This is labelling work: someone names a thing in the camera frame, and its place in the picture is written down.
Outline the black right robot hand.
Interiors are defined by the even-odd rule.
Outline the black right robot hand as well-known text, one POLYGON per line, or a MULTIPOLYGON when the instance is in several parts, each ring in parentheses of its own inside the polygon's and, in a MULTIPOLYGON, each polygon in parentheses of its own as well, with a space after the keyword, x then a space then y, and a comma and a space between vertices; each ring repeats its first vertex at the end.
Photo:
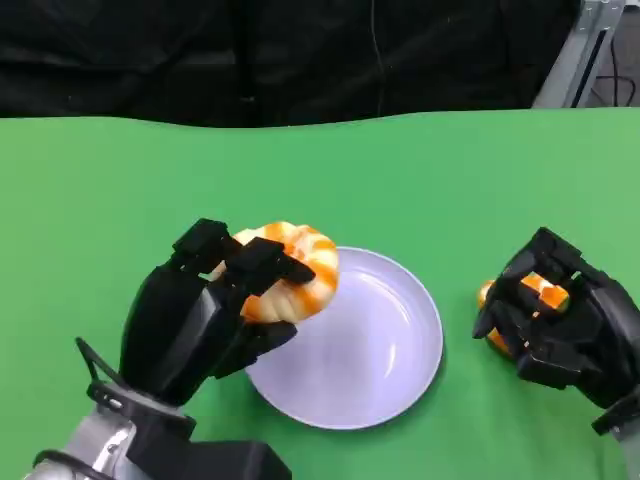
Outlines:
POLYGON ((472 336, 497 332, 519 378, 577 388, 609 408, 639 384, 639 309, 629 293, 546 227, 488 288, 472 336))

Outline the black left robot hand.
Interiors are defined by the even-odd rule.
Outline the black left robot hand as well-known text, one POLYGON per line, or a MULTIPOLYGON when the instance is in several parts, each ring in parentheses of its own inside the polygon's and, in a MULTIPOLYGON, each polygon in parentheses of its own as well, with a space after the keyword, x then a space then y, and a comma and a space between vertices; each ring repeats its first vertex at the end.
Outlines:
POLYGON ((292 324, 252 323, 246 300, 279 280, 304 285, 312 270, 280 242, 243 245, 223 222, 200 219, 142 283, 126 321, 119 374, 133 390, 179 407, 209 377, 224 378, 291 340, 292 324))

